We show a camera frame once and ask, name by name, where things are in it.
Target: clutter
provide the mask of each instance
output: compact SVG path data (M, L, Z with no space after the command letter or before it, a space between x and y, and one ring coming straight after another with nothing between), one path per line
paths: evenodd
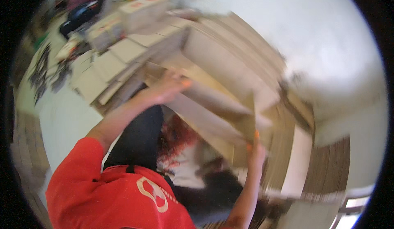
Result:
M46 45L38 59L33 73L29 77L30 87L36 89L35 99L37 104L38 100L42 97L47 90L47 71L48 71L48 55L50 52L50 43Z

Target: cardboard sheet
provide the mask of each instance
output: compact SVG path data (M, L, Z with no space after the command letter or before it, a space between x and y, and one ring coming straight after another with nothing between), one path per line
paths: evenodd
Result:
M109 47L112 54L118 57L124 64L131 64L135 59L147 51L141 46L127 38Z
M245 91L255 91L257 112L261 112L279 100L277 91L273 91L229 50L197 29L190 30L183 53L240 101L246 99Z
M294 128L292 152L281 195L295 199L301 197L307 178L311 151L312 136L296 125Z
M286 69L286 64L279 52L273 49L257 31L238 15L231 13L227 17L218 18L217 23L243 39L251 49L259 53L263 60L268 60L272 68L278 72L283 72Z
M156 33L152 33L150 35L130 34L127 36L127 38L129 38L130 40L134 41L135 43L141 46L149 48L154 44L163 40L165 36Z
M93 68L105 82L109 82L120 74L126 68L126 65L110 51L107 51L93 62Z
M256 73L263 81L266 81L273 90L279 88L278 82L282 80L283 71L274 69L269 63L269 60L262 58L254 49L251 49L243 39L235 35L233 31L223 28L221 25L210 19L201 20L201 25L197 25L198 28L203 28L207 34L218 39L218 41L223 45L226 45L229 49L233 50L233 53L237 55L239 59L244 61L245 65L247 65L248 68Z
M93 67L84 71L79 76L77 82L78 91L89 104L91 104L106 87L106 82L100 79L100 76Z

